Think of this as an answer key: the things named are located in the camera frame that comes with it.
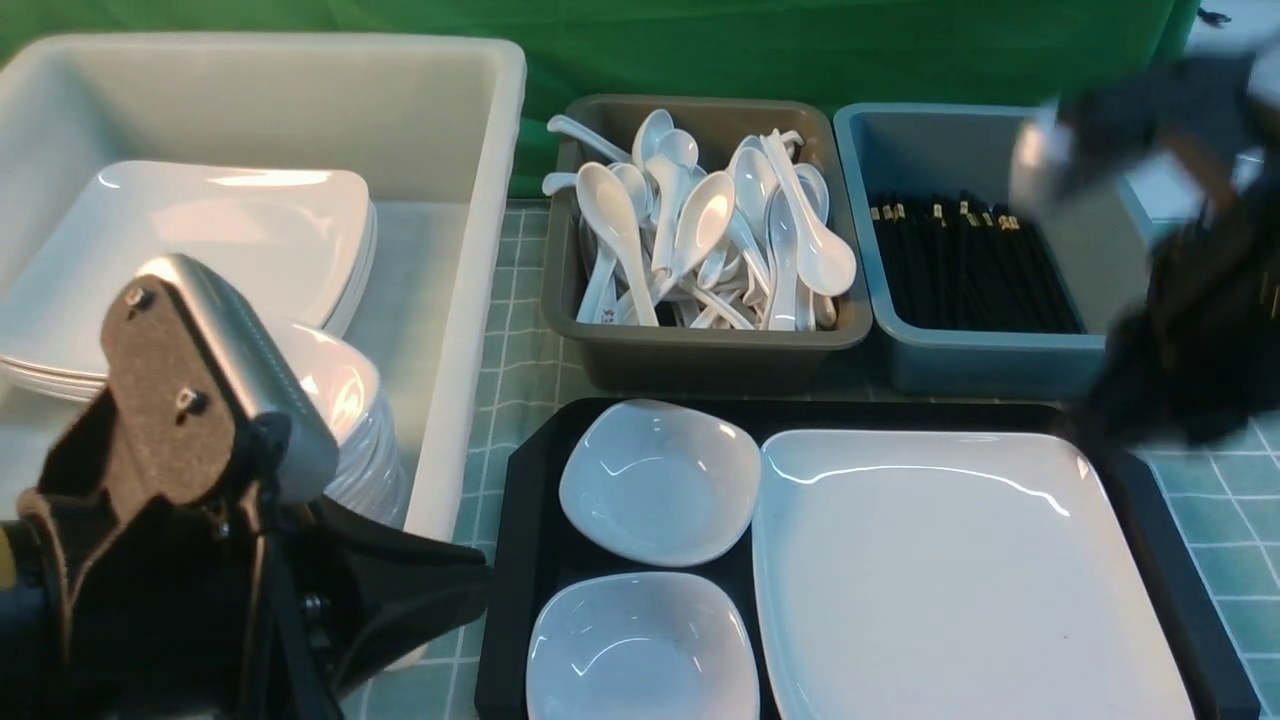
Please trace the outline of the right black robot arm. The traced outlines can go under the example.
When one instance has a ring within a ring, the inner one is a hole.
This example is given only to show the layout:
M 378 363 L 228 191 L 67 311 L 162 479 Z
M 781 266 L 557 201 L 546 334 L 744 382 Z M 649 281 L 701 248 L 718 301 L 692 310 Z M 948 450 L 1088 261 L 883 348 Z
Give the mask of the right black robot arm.
M 1199 214 L 1160 237 L 1071 424 L 1119 447 L 1217 445 L 1277 411 L 1277 37 L 1212 47 L 1036 109 L 1009 199 L 1047 214 L 1169 155 Z

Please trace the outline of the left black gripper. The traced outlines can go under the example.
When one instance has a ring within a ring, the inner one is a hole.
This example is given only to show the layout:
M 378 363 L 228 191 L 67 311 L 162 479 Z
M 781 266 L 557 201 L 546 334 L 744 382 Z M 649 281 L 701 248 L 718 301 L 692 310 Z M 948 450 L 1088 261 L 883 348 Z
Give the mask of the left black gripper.
M 282 501 L 326 430 L 221 401 L 147 424 L 100 395 L 3 524 L 5 719 L 340 719 L 484 614 L 481 551 Z

